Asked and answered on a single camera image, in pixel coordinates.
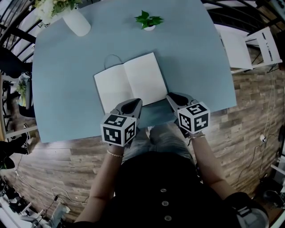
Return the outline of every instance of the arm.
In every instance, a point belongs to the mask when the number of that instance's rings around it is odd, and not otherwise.
[[[124,148],[112,145],[108,149],[116,155],[123,155]],[[98,172],[88,199],[88,204],[75,222],[99,221],[106,204],[114,195],[114,182],[116,174],[121,166],[122,158],[106,154],[104,162]]]
[[[199,137],[191,141],[203,182],[210,186],[223,200],[235,193],[236,190],[227,183],[221,164],[214,156],[206,138]]]

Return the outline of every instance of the white vase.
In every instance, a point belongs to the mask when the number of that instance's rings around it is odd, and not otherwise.
[[[152,30],[154,30],[155,29],[155,25],[153,25],[153,26],[151,26],[151,27],[146,27],[146,28],[144,28],[144,30],[146,30],[146,31],[152,31]]]
[[[67,26],[79,37],[85,36],[91,30],[89,22],[76,9],[66,12],[62,18]]]

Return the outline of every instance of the open notebook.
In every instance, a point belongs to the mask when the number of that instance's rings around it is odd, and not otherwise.
[[[167,89],[155,55],[150,53],[94,75],[105,113],[132,98],[148,105],[166,98]]]

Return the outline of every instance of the potted plant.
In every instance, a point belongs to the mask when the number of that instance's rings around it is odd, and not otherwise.
[[[76,9],[81,0],[36,0],[35,15],[44,24],[50,24],[63,18],[68,27],[79,37],[86,35],[91,26],[86,18]]]
[[[142,29],[146,31],[152,31],[156,25],[163,23],[163,19],[161,17],[149,15],[149,13],[142,10],[141,16],[135,17],[137,22],[142,24]]]

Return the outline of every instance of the black shirt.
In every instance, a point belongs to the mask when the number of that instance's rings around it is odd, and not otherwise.
[[[99,222],[75,227],[161,224],[188,227],[240,227],[233,209],[243,205],[263,208],[245,193],[222,200],[200,183],[196,168],[175,153],[147,152],[122,164],[115,183],[116,196]]]

